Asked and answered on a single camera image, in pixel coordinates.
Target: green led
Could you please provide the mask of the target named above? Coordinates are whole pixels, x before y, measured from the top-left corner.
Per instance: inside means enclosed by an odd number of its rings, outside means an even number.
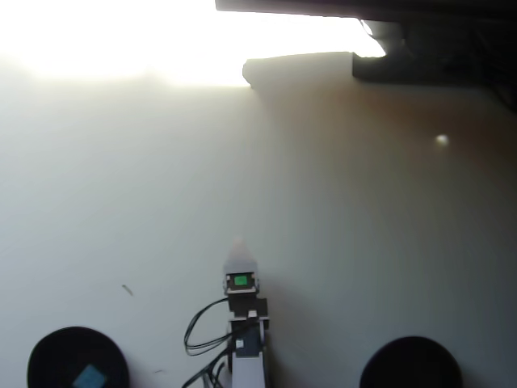
[[[246,275],[235,276],[233,278],[233,282],[235,283],[235,285],[248,285],[248,277]]]

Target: blue sticker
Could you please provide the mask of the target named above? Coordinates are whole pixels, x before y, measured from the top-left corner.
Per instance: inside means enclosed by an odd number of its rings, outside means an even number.
[[[92,364],[89,364],[75,379],[74,388],[103,388],[106,376],[100,373]]]

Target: sunlight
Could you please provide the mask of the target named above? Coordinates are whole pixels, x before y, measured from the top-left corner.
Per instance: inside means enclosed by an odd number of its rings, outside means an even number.
[[[247,59],[343,51],[384,55],[357,19],[218,12],[213,0],[0,2],[0,54],[46,78],[240,86]]]

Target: white wall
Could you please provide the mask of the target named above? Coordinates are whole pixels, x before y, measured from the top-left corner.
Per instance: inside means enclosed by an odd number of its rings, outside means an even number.
[[[253,90],[2,65],[0,386],[70,325],[112,337],[136,388],[180,386],[208,360],[183,331],[222,294],[236,235],[262,269],[278,386],[357,387],[403,335],[446,346],[468,387],[514,386],[517,120],[480,91],[358,84],[348,54],[246,73]]]

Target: wire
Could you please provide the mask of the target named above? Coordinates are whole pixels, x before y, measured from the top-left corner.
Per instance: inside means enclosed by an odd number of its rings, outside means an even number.
[[[246,323],[242,327],[239,327],[237,330],[231,331],[230,333],[228,333],[226,335],[222,335],[221,337],[217,337],[215,339],[212,339],[207,342],[203,342],[201,344],[190,344],[188,341],[191,337],[191,334],[192,334],[192,331],[194,330],[195,325],[200,320],[201,316],[207,310],[214,307],[215,305],[218,305],[220,303],[227,302],[227,301],[228,301],[228,298],[225,297],[218,301],[212,302],[208,306],[206,306],[202,310],[200,310],[198,313],[196,313],[194,315],[194,317],[191,319],[190,323],[187,326],[187,330],[185,331],[185,336],[183,337],[183,345],[185,346],[185,352],[187,353],[187,355],[199,356],[201,354],[205,354],[206,352],[210,352],[211,350],[222,345],[227,340],[233,338],[237,333],[241,333],[241,332],[249,329],[250,327],[257,325],[256,321],[251,321],[249,323]],[[196,373],[194,376],[189,378],[187,380],[187,382],[185,382],[182,385],[182,388],[189,387],[190,385],[192,385],[195,381],[197,381],[200,378],[203,378],[205,381],[208,380],[212,384],[213,388],[223,388],[223,386],[221,385],[221,382],[219,381],[219,376],[221,375],[221,370],[224,368],[225,363],[223,362],[219,365],[215,374],[214,374],[213,370],[216,368],[217,363],[220,361],[221,358],[231,354],[231,350],[232,350],[231,345],[227,346],[207,366],[205,366],[198,373]]]
[[[183,337],[183,345],[185,346],[185,352],[189,356],[199,356],[201,354],[205,354],[206,352],[210,352],[211,350],[217,348],[219,345],[223,344],[230,336],[231,333],[228,335],[223,335],[221,337],[212,339],[211,341],[204,342],[201,344],[189,344],[188,340],[190,339],[190,336],[192,334],[192,331],[194,330],[195,325],[197,324],[197,321],[201,318],[201,315],[203,315],[207,310],[214,307],[215,305],[218,305],[223,302],[227,302],[228,298],[224,297],[218,301],[215,301],[213,303],[210,303],[208,306],[204,307],[202,310],[200,310],[198,313],[194,315],[192,320],[187,326],[187,330],[185,331],[185,336]]]

